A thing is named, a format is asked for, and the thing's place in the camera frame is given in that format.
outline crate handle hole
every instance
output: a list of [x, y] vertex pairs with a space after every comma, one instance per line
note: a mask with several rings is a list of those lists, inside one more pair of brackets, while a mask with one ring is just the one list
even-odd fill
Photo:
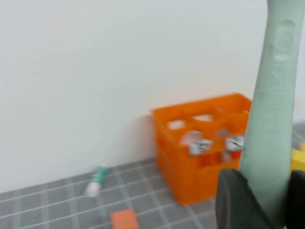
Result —
[[170, 121], [167, 126], [171, 130], [182, 129], [183, 127], [185, 127], [185, 121], [181, 119], [173, 120]]
[[194, 115], [193, 118], [206, 122], [211, 122], [213, 120], [213, 117], [210, 114], [198, 114], [198, 115]]

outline gray tile floor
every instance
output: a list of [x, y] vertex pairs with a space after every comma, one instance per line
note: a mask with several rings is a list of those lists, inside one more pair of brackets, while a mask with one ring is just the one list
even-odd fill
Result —
[[[305, 139], [294, 125], [292, 147]], [[110, 229], [112, 212], [133, 208], [140, 229], [216, 229], [213, 199], [179, 206], [154, 158], [111, 168], [100, 196], [85, 197], [91, 174], [0, 194], [0, 229]]]

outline white wall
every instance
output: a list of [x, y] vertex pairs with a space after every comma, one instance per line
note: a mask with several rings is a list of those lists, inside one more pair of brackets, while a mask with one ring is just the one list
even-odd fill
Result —
[[1, 1], [0, 192], [153, 155], [151, 108], [252, 96], [265, 21], [264, 0]]

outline floor tile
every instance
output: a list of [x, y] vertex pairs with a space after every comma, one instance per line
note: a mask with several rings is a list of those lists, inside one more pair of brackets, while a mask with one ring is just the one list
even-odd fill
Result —
[[0, 219], [1, 229], [12, 229], [13, 228], [13, 216], [7, 216]]
[[108, 222], [106, 216], [101, 217], [99, 210], [86, 211], [78, 214], [80, 229], [86, 229]]
[[156, 158], [155, 157], [150, 157], [148, 159], [139, 161], [139, 163], [140, 163], [141, 166], [155, 164], [156, 163]]
[[144, 173], [147, 177], [153, 177], [153, 176], [157, 176], [160, 175], [159, 169], [157, 167], [157, 165], [148, 165], [148, 166], [144, 166], [143, 167]]
[[75, 199], [75, 203], [78, 213], [98, 207], [96, 198], [81, 197]]
[[0, 193], [0, 201], [14, 198], [14, 191]]
[[40, 185], [36, 185], [36, 186], [31, 186], [31, 187], [26, 187], [21, 189], [21, 195], [28, 195], [28, 194], [32, 194], [32, 193], [36, 193], [36, 192], [40, 192], [41, 191], [41, 186]]
[[50, 205], [48, 206], [48, 208], [49, 220], [58, 219], [70, 215], [70, 206], [68, 201]]
[[14, 200], [5, 200], [0, 202], [0, 217], [12, 214], [14, 212]]
[[128, 209], [127, 204], [125, 201], [119, 202], [119, 203], [115, 203], [115, 204], [111, 204], [105, 207], [106, 210], [106, 214], [110, 215], [114, 212], [118, 212], [118, 211], [123, 211]]
[[21, 211], [40, 207], [42, 207], [41, 193], [36, 193], [21, 198]]
[[128, 164], [118, 166], [117, 168], [120, 172], [122, 172], [122, 171], [127, 170], [127, 169], [136, 168], [136, 164], [134, 162], [132, 162], [132, 163], [128, 163]]
[[112, 229], [111, 224], [102, 225], [100, 227], [97, 227], [95, 229]]
[[175, 221], [185, 219], [187, 217], [190, 217], [191, 215], [187, 211], [187, 209], [184, 206], [180, 205], [174, 205], [169, 207], [164, 207], [163, 211], [165, 213], [166, 218], [170, 223], [173, 223]]
[[293, 126], [293, 131], [295, 131], [299, 135], [304, 135], [305, 134], [305, 124], [303, 124], [303, 123], [295, 124]]
[[199, 203], [192, 204], [190, 207], [196, 215], [199, 215], [201, 213], [213, 210], [214, 204], [211, 200], [208, 199]]
[[203, 228], [217, 229], [216, 216], [214, 213], [199, 216], [198, 220], [200, 221]]
[[292, 134], [291, 147], [293, 149], [300, 149], [300, 143], [302, 142], [301, 138], [296, 134]]
[[128, 184], [142, 179], [138, 169], [125, 171], [122, 172], [120, 175], [124, 184]]
[[162, 217], [157, 210], [139, 214], [137, 218], [141, 229], [153, 229], [163, 225]]
[[154, 191], [168, 188], [168, 186], [162, 176], [150, 178], [148, 180], [148, 182], [150, 183], [150, 185], [152, 186]]
[[72, 181], [72, 183], [85, 181], [85, 180], [89, 181], [89, 180], [91, 180], [91, 178], [92, 178], [92, 173], [85, 173], [85, 174], [71, 177], [71, 181]]
[[82, 197], [85, 195], [85, 190], [88, 185], [88, 182], [81, 182], [71, 186], [74, 191], [75, 197]]
[[117, 167], [110, 167], [107, 169], [107, 174], [106, 176], [113, 175], [117, 171]]
[[199, 229], [193, 219], [172, 225], [172, 229]]
[[20, 213], [20, 227], [42, 223], [42, 209], [35, 209]]
[[153, 202], [153, 198], [150, 194], [147, 194], [146, 196], [134, 198], [131, 200], [131, 202], [132, 202], [132, 207], [137, 214], [156, 207]]
[[105, 205], [123, 200], [123, 195], [119, 187], [101, 192], [101, 197]]
[[132, 183], [125, 186], [130, 198], [136, 197], [148, 192], [148, 189], [143, 181]]
[[104, 184], [102, 186], [103, 190], [107, 190], [119, 185], [117, 177], [115, 174], [105, 177]]
[[161, 206], [176, 202], [169, 189], [157, 192], [156, 197], [158, 198]]
[[50, 222], [49, 229], [73, 229], [72, 217]]
[[56, 180], [47, 183], [47, 189], [66, 186], [66, 179]]
[[28, 227], [27, 229], [44, 229], [44, 224], [35, 225], [32, 227]]
[[53, 204], [68, 199], [67, 187], [60, 187], [47, 191], [48, 203]]

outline green and white tube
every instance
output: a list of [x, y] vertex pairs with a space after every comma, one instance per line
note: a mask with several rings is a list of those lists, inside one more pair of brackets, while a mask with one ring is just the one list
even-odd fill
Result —
[[267, 0], [264, 47], [240, 172], [277, 228], [284, 228], [295, 78], [305, 0]]
[[86, 187], [85, 195], [91, 198], [98, 197], [106, 174], [107, 167], [98, 166], [96, 171], [93, 173], [90, 183]]

